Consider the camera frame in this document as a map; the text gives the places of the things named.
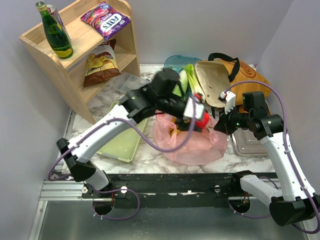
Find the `purple Fox's candy bag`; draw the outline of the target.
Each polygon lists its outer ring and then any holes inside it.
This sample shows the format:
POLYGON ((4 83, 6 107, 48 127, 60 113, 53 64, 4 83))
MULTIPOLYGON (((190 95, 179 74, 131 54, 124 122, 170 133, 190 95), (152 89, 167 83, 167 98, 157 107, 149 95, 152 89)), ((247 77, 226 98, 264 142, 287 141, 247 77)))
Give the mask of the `purple Fox's candy bag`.
POLYGON ((128 16, 104 1, 86 12, 80 20, 91 25, 106 41, 131 22, 128 16))

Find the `orange tote bag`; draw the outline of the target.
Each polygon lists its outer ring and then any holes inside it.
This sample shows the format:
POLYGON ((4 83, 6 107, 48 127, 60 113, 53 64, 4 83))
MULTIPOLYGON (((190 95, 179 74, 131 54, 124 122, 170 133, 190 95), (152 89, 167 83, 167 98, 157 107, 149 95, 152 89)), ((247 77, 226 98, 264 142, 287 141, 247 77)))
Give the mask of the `orange tote bag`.
POLYGON ((270 84, 264 76, 246 62, 224 53, 211 53, 208 60, 198 61, 194 68, 206 103, 210 106, 214 117, 220 109, 225 107, 225 104, 218 100, 220 93, 230 86, 243 81, 270 84))

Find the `light green plastic basket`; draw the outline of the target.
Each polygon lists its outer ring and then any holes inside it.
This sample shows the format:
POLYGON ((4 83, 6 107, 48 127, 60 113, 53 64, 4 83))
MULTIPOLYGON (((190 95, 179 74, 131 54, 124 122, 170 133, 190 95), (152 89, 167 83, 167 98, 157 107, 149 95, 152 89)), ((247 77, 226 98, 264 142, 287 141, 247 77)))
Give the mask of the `light green plastic basket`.
POLYGON ((129 163, 135 158, 141 139, 141 136, 129 127, 104 145, 97 154, 129 163))

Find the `silver metal tray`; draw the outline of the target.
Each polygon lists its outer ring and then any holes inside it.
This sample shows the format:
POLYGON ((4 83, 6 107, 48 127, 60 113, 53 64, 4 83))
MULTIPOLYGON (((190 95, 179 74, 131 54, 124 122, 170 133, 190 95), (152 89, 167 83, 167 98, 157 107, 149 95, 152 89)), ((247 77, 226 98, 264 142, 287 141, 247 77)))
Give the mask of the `silver metal tray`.
POLYGON ((232 135, 231 140, 236 153, 243 157, 266 157, 268 153, 257 140, 254 133, 248 129, 238 128, 232 135))

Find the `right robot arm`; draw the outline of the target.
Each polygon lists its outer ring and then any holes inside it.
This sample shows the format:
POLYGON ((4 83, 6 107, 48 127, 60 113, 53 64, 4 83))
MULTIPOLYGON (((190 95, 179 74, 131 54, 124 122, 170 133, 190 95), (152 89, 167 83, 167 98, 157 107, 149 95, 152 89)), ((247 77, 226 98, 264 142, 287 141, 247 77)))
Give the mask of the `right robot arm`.
POLYGON ((280 189, 276 189, 246 170, 232 176, 230 191, 236 196, 247 192, 256 197, 269 208, 279 226, 316 217, 320 197, 298 165, 282 117, 268 114, 264 94, 261 91, 243 93, 244 113, 236 108, 236 95, 231 91, 221 92, 218 99, 225 106, 214 130, 226 135, 237 129, 251 131, 266 149, 280 183, 280 189))

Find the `teal transparent plastic container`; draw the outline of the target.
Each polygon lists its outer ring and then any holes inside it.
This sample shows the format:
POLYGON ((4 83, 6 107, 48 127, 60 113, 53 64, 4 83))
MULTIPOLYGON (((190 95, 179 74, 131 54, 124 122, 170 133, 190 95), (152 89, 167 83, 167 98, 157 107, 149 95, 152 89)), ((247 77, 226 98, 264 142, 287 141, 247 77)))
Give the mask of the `teal transparent plastic container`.
POLYGON ((196 57, 172 55, 166 59, 163 67, 173 69, 175 72, 180 73, 187 65, 195 65, 200 61, 201 59, 196 57))

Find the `red tomato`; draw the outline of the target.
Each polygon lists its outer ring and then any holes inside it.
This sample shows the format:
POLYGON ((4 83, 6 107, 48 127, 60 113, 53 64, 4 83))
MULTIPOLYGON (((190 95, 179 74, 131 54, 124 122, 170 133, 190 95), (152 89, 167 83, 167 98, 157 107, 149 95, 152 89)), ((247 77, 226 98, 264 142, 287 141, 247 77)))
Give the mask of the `red tomato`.
POLYGON ((204 129, 207 126, 207 124, 209 123, 209 121, 210 121, 210 115, 207 111, 205 111, 202 120, 197 120, 195 122, 195 126, 200 129, 204 129))

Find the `red silver soda can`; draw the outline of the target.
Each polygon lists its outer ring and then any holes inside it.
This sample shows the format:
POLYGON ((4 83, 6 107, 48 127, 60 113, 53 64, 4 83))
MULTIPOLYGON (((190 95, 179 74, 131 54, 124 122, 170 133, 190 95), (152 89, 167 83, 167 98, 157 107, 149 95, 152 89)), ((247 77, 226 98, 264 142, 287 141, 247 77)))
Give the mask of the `red silver soda can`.
POLYGON ((48 12, 51 14, 51 16, 56 20, 56 22, 61 26, 61 28, 66 31, 66 28, 64 26, 64 23, 60 17, 60 14, 57 10, 57 8, 51 4, 47 4, 47 9, 48 9, 48 12))

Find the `clear plastic compartment box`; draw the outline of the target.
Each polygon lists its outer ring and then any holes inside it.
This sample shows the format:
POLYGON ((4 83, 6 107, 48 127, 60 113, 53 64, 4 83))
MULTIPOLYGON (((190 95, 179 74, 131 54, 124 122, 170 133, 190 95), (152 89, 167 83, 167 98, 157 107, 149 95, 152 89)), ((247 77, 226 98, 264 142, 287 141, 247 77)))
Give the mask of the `clear plastic compartment box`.
POLYGON ((112 80, 113 88, 123 94, 131 90, 139 89, 150 83, 150 80, 138 77, 128 72, 124 72, 121 75, 114 77, 112 80))

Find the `yellow banana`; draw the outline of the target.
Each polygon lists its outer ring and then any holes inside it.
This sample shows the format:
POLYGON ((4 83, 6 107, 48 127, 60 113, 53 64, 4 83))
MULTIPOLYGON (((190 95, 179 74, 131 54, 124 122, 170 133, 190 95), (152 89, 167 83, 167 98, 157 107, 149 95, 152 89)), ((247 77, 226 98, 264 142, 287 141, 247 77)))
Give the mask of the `yellow banana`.
POLYGON ((173 121, 172 123, 173 123, 174 125, 169 128, 169 134, 170 134, 171 137, 172 137, 172 136, 174 135, 174 133, 176 133, 177 130, 178 130, 178 125, 176 124, 176 122, 173 121))

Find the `wooden shelf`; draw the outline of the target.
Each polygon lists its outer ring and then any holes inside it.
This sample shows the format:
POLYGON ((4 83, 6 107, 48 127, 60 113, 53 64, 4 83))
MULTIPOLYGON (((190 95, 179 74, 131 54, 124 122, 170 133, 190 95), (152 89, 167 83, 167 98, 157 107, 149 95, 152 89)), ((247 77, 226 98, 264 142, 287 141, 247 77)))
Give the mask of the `wooden shelf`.
POLYGON ((85 58, 104 39, 92 26, 81 21, 80 17, 102 1, 131 20, 111 39, 116 39, 114 53, 118 69, 121 72, 140 76, 132 8, 125 0, 76 0, 59 11, 74 49, 73 55, 68 59, 61 59, 55 55, 45 37, 42 23, 19 36, 20 41, 52 81, 67 105, 91 124, 95 124, 96 121, 88 108, 88 102, 108 82, 83 87, 85 58))

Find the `napa cabbage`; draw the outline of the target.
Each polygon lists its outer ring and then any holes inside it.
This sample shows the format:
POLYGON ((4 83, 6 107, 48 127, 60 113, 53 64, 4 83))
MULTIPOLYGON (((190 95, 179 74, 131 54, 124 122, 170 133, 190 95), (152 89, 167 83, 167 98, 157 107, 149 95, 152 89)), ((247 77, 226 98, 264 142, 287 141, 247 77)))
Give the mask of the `napa cabbage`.
POLYGON ((188 88, 189 81, 188 81, 188 76, 187 76, 187 73, 185 70, 182 70, 179 73, 179 77, 180 77, 179 81, 180 81, 182 91, 180 90, 180 87, 178 85, 176 85, 174 87, 172 93, 181 97, 182 95, 185 95, 187 88, 188 88))

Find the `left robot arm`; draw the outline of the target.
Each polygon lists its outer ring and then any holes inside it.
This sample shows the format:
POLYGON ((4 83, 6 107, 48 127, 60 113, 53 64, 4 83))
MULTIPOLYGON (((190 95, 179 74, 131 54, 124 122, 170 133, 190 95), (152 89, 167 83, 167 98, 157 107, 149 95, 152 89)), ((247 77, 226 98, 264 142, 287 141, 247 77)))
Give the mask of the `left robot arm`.
POLYGON ((123 131, 132 128, 152 148, 163 153, 181 149, 191 138, 196 122, 204 118, 203 94, 196 92, 188 99, 173 93, 181 87, 180 75, 171 68, 159 71, 153 80, 142 87, 130 90, 112 110, 84 133, 70 140, 61 138, 57 146, 76 182, 86 182, 101 198, 107 197, 111 185, 107 174, 91 162, 91 158, 105 144, 123 131), (176 119, 190 120, 188 134, 180 145, 161 148, 148 140, 137 128, 137 124, 154 116, 157 111, 176 119))

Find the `green celery stalk bunch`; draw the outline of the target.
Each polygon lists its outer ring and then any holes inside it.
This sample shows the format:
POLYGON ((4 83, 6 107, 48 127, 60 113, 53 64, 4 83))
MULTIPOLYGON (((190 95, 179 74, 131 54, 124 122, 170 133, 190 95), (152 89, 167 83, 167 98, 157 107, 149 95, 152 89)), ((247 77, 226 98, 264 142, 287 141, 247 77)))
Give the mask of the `green celery stalk bunch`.
POLYGON ((188 84, 190 86, 192 94, 199 94, 202 97, 202 101, 206 100, 205 93, 198 81, 195 66, 193 64, 188 64, 187 66, 182 67, 185 71, 188 79, 188 84))

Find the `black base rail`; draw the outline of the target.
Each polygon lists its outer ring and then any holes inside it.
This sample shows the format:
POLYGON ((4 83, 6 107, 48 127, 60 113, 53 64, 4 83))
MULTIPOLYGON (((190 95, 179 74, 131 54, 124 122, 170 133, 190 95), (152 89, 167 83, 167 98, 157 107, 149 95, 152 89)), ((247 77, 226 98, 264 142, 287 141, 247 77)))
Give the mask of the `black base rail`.
POLYGON ((99 191, 85 184, 82 197, 98 200, 97 208, 228 208, 245 213, 255 200, 236 187, 236 173, 111 174, 99 191))

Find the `green glass bottle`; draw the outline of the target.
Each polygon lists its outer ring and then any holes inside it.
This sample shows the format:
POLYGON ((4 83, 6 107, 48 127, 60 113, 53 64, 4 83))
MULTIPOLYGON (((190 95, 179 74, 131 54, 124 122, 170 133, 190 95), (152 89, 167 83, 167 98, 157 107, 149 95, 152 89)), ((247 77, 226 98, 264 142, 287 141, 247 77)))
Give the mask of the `green glass bottle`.
POLYGON ((53 52, 61 59, 70 58, 74 51, 64 29, 49 13, 43 1, 37 1, 35 6, 41 15, 44 34, 53 52))

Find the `brown potato chips bag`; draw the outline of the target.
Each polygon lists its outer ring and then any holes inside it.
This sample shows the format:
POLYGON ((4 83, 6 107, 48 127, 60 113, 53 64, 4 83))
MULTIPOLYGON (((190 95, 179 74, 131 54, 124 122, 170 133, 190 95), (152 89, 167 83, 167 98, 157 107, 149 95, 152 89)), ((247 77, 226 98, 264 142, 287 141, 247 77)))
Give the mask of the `brown potato chips bag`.
POLYGON ((84 88, 105 83, 122 74, 114 52, 116 43, 116 39, 104 41, 89 53, 85 60, 84 88))

